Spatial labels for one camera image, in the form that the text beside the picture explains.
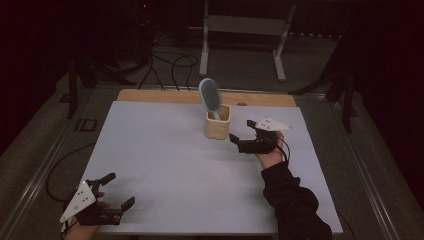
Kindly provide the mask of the black tripod stand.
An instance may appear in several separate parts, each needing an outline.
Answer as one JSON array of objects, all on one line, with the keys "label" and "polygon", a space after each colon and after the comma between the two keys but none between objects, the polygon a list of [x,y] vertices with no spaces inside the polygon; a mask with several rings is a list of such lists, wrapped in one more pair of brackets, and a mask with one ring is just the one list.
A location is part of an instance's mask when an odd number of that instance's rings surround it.
[{"label": "black tripod stand", "polygon": [[97,80],[92,74],[92,69],[107,75],[113,81],[122,85],[135,85],[135,82],[124,79],[87,55],[71,57],[68,63],[68,93],[61,98],[61,102],[68,104],[68,119],[71,119],[78,109],[77,79],[80,79],[82,84],[88,88],[94,88],[97,84]]},{"label": "black tripod stand", "polygon": [[341,120],[348,133],[352,132],[350,119],[353,111],[354,71],[356,69],[352,48],[355,45],[355,40],[349,37],[347,33],[344,33],[338,40],[319,79],[300,89],[289,92],[289,95],[300,96],[330,83],[325,99],[328,102],[335,103],[341,97],[344,97]]}]

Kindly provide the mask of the person's left hand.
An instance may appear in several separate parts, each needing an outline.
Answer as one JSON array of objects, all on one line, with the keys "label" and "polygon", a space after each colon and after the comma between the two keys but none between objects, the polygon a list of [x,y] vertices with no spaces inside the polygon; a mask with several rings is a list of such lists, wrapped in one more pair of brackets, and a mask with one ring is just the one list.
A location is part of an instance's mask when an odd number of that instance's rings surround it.
[{"label": "person's left hand", "polygon": [[99,230],[99,225],[85,226],[81,225],[79,221],[73,217],[71,227],[61,234],[62,240],[92,240]]}]

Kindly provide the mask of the person's right hand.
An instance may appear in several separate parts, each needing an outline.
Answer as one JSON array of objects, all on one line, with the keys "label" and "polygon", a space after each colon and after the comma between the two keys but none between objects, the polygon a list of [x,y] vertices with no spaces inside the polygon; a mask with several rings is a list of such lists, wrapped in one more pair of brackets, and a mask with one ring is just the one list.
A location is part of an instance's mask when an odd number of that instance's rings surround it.
[{"label": "person's right hand", "polygon": [[276,133],[277,145],[276,148],[268,154],[256,154],[262,169],[270,168],[276,164],[286,161],[282,149],[284,144],[284,135],[281,132]]}]

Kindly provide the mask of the yellow square cup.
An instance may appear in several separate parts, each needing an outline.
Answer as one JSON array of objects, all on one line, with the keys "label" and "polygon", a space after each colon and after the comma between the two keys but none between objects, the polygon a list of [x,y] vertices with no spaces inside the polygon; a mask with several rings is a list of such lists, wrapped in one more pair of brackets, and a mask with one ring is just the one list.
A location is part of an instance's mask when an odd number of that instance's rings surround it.
[{"label": "yellow square cup", "polygon": [[231,108],[223,104],[219,107],[218,113],[219,120],[214,118],[212,112],[206,114],[205,136],[210,139],[225,140],[229,135]]}]

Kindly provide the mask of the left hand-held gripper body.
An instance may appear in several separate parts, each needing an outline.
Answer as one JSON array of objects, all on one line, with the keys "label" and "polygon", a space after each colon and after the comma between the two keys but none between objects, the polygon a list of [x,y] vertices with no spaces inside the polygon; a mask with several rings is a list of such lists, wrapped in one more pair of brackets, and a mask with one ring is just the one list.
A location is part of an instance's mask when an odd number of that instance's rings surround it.
[{"label": "left hand-held gripper body", "polygon": [[59,222],[70,226],[72,219],[76,218],[82,226],[119,225],[123,212],[120,209],[106,209],[99,204],[99,187],[105,184],[105,180],[83,181],[66,203]]}]

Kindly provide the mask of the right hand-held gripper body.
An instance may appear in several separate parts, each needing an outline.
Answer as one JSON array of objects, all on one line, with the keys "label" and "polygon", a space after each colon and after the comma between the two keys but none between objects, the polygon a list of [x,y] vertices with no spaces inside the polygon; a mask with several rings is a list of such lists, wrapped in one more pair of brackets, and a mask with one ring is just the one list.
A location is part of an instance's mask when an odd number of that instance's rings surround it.
[{"label": "right hand-held gripper body", "polygon": [[253,129],[256,138],[254,140],[240,140],[238,151],[246,154],[268,154],[276,148],[276,133],[291,129],[292,127],[287,124],[265,117],[256,122],[256,128]]}]

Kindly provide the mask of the black rectangular floor frame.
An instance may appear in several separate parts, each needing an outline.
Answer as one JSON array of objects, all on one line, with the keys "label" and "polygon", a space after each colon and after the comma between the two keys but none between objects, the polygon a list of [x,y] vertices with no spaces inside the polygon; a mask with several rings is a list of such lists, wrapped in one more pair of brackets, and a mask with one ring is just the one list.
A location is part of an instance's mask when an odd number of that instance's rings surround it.
[{"label": "black rectangular floor frame", "polygon": [[74,128],[75,132],[94,132],[98,122],[95,119],[79,119]]}]

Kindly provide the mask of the light blue hairbrush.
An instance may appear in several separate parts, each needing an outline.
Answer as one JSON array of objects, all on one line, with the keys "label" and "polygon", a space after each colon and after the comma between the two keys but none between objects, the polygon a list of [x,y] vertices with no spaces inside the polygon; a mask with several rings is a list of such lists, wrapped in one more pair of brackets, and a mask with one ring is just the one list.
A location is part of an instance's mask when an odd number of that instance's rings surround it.
[{"label": "light blue hairbrush", "polygon": [[199,83],[199,94],[204,108],[213,114],[215,120],[220,120],[219,107],[221,99],[215,81],[210,78],[202,79]]}]

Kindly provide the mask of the white table mat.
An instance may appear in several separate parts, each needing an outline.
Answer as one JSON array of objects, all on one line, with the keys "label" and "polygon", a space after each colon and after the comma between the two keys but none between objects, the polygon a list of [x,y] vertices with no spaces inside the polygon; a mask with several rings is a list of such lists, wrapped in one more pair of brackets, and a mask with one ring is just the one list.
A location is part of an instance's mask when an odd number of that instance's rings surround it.
[{"label": "white table mat", "polygon": [[199,104],[112,104],[83,176],[115,173],[105,201],[135,204],[107,233],[276,233],[258,160],[229,140],[207,138],[205,122]]}]

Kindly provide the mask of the grey metal stand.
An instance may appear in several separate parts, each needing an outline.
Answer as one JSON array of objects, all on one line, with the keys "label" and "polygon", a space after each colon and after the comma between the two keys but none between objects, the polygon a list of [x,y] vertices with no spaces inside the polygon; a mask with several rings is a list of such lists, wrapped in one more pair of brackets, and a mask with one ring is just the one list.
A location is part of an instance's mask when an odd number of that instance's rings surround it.
[{"label": "grey metal stand", "polygon": [[204,0],[202,27],[203,44],[200,56],[199,75],[206,76],[208,72],[210,31],[258,34],[279,37],[280,42],[278,46],[272,51],[272,57],[276,70],[277,80],[279,82],[286,81],[287,78],[282,62],[282,52],[289,35],[289,30],[295,10],[296,5],[294,3],[290,3],[288,12],[283,19],[215,15],[209,13],[209,0]]}]

